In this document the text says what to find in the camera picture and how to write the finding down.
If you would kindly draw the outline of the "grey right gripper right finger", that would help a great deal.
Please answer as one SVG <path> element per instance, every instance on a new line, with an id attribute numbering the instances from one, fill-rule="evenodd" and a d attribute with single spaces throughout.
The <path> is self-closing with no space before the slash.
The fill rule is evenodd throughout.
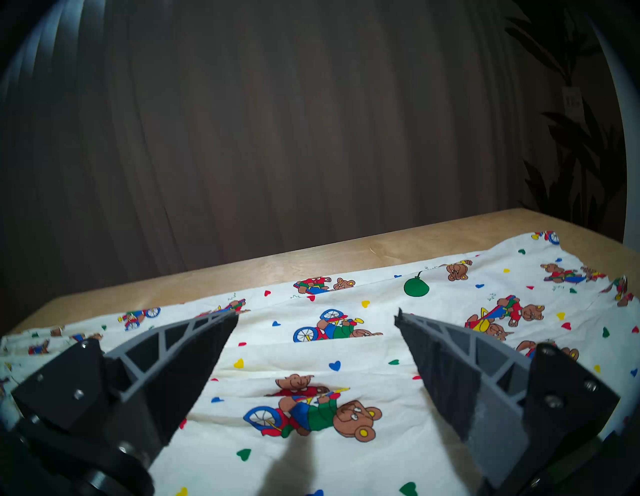
<path id="1" fill-rule="evenodd" d="M 561 490 L 602 451 L 620 397 L 557 346 L 533 358 L 493 337 L 398 310 L 431 401 L 482 472 L 481 490 Z"/>

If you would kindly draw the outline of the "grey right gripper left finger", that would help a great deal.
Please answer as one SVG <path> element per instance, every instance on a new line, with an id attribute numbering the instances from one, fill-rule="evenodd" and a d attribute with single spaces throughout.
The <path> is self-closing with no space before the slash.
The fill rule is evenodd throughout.
<path id="1" fill-rule="evenodd" d="M 31 449 L 138 456 L 144 469 L 169 444 L 200 397 L 239 321 L 233 310 L 145 331 L 104 352 L 77 342 L 12 393 L 13 431 Z"/>

